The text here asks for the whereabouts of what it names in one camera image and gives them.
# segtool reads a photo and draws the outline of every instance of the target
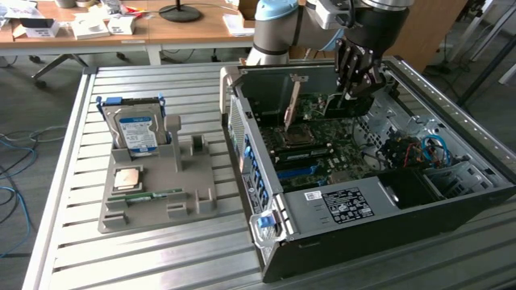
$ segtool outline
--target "motherboard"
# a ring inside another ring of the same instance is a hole
[[[357,120],[325,117],[327,97],[301,94],[287,129],[282,123],[259,127],[283,192],[359,179],[381,168],[363,161],[361,149],[370,144],[355,144],[351,137]]]

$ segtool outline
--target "wooden table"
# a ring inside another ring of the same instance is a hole
[[[187,3],[202,3],[203,0],[190,0]],[[157,11],[170,5],[170,1],[123,1],[130,7]],[[223,0],[210,0],[209,3],[226,5]],[[87,54],[123,51],[146,51],[150,65],[159,65],[159,51],[193,48],[250,47],[251,37],[233,37],[222,22],[223,13],[230,10],[207,5],[195,5],[203,17],[190,23],[165,21],[157,13],[153,18],[139,18],[135,21],[133,35],[115,35],[93,39],[75,40],[71,28],[61,27],[55,38],[27,38],[25,35],[11,38],[11,29],[18,22],[13,21],[9,28],[0,31],[0,56],[45,55],[45,54]],[[37,9],[47,18],[59,22],[74,19],[74,13],[85,13],[85,8],[57,8],[53,2],[38,2]]]

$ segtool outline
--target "black cylinder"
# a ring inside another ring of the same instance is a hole
[[[386,11],[379,9],[357,10],[357,25],[343,33],[353,44],[373,51],[379,58],[391,47],[409,15],[409,9]]]

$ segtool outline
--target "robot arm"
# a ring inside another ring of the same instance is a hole
[[[393,45],[413,0],[259,0],[247,65],[287,62],[298,45],[335,51],[337,91],[347,100],[383,84],[381,56]]]

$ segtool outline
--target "lamp base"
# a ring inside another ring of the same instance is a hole
[[[195,21],[202,13],[193,7],[181,5],[179,11],[175,8],[175,5],[165,6],[159,9],[159,16],[171,22],[190,22]]]

